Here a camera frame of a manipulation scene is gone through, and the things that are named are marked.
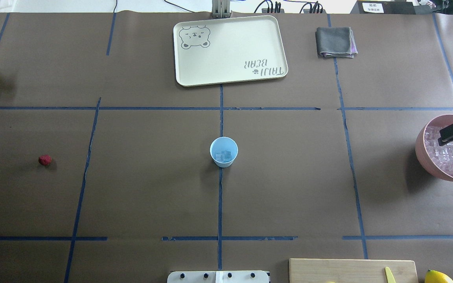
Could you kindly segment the light blue plastic cup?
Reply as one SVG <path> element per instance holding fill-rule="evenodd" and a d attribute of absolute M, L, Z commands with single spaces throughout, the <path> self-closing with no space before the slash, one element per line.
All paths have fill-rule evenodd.
<path fill-rule="evenodd" d="M 211 143 L 209 153 L 219 168 L 228 168 L 238 155 L 238 145 L 232 138 L 219 137 Z"/>

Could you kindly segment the red strawberry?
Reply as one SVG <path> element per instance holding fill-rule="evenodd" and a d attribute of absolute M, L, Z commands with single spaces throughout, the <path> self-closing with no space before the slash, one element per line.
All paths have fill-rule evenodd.
<path fill-rule="evenodd" d="M 48 166 L 52 163 L 53 159 L 50 155 L 44 154 L 38 158 L 39 164 L 43 166 Z"/>

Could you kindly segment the pink bowl of ice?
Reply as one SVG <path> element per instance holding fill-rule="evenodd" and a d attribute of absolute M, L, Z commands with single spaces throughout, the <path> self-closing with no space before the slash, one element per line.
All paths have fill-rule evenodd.
<path fill-rule="evenodd" d="M 439 131 L 453 123 L 453 114 L 440 115 L 421 129 L 415 144 L 416 157 L 431 175 L 453 182 L 453 143 L 438 145 Z"/>

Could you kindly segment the yellow lemon right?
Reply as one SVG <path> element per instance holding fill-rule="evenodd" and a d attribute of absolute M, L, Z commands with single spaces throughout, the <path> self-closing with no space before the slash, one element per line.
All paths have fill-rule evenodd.
<path fill-rule="evenodd" d="M 453 283 L 453 279 L 443 272 L 428 269 L 425 274 L 424 283 Z"/>

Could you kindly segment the grey folded cloth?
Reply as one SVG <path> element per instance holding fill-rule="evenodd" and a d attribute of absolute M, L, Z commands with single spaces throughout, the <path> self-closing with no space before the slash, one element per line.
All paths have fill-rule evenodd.
<path fill-rule="evenodd" d="M 351 27 L 318 27 L 316 29 L 317 54 L 323 58 L 352 59 L 358 54 Z"/>

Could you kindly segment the yellow knife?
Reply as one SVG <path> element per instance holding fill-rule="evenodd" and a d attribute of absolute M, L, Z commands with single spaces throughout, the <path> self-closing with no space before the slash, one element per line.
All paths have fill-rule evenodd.
<path fill-rule="evenodd" d="M 385 267 L 385 279 L 387 283 L 396 283 L 395 277 L 389 267 Z"/>

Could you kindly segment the wooden cutting board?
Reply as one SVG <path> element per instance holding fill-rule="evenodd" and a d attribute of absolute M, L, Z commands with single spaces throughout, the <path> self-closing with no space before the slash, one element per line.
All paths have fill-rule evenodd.
<path fill-rule="evenodd" d="M 288 260 L 291 283 L 386 283 L 388 267 L 397 283 L 417 283 L 414 261 L 367 259 L 303 259 Z"/>

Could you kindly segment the cream bear tray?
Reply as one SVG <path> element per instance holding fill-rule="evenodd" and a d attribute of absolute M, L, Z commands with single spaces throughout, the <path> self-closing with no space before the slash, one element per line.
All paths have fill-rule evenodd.
<path fill-rule="evenodd" d="M 175 77 L 184 87 L 276 79 L 288 64 L 278 21 L 270 15 L 174 25 Z"/>

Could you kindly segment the aluminium frame post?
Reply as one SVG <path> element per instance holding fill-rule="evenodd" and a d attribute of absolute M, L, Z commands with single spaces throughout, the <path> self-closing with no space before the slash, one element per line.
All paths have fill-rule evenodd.
<path fill-rule="evenodd" d="M 230 0 L 212 0 L 212 18 L 230 18 Z"/>

